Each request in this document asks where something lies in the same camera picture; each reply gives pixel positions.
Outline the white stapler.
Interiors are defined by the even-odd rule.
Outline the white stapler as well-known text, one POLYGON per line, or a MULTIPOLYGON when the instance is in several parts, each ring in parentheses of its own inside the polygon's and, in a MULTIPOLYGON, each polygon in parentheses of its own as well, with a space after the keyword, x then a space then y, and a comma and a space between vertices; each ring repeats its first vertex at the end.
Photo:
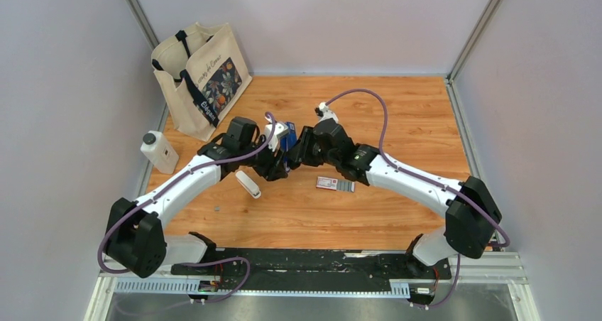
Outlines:
POLYGON ((261 189, 258 184, 245 172, 239 170, 235 174, 238 183, 245 189, 245 191, 254 199, 258 199, 261 196, 261 189))

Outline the blue stapler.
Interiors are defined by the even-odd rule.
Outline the blue stapler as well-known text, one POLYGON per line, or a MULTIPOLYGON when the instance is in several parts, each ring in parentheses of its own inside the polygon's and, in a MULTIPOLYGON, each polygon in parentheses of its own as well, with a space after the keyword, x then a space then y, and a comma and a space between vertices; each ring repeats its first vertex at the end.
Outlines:
POLYGON ((286 121, 285 125, 288 128, 288 133, 280 139, 280 149, 286 153, 296 144, 297 132, 293 122, 286 121))

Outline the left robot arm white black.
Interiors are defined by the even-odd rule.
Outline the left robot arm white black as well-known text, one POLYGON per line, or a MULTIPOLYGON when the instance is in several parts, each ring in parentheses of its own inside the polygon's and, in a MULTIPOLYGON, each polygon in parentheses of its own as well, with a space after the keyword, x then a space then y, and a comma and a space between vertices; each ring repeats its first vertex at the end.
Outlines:
POLYGON ((153 275, 162 266, 191 265, 199 274, 211 273, 217 255, 208 240, 187 234, 169 238, 164 231, 173 218, 205 190, 241 166, 282 170, 280 141, 289 128, 266 113, 268 123, 256 136, 254 121, 234 118, 226 133, 201 147, 197 155, 162 185, 134 200, 115 201, 97 251, 101 270, 111 274, 153 275))

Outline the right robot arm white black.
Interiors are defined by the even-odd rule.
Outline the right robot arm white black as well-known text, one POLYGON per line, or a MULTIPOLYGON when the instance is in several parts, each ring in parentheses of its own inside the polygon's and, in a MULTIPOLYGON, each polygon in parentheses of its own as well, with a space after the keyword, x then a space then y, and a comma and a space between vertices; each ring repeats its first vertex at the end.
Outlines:
POLYGON ((328 164, 346 180, 396 192, 444 218, 443 227, 419 234, 406 250, 406 271, 416 278, 453 255, 481 258, 502 218, 481 179, 458 181, 413 168, 379 148, 353 142, 333 119, 304 127, 287 157, 290 168, 328 164))

